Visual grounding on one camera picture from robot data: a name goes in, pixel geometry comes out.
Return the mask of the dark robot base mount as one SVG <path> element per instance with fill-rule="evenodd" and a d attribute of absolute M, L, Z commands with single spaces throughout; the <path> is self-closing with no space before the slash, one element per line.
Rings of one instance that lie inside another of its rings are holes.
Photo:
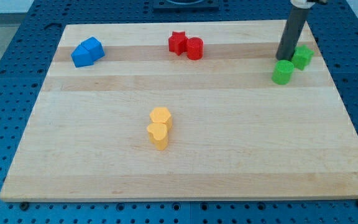
<path fill-rule="evenodd" d="M 219 0 L 153 0 L 153 12 L 219 10 Z"/>

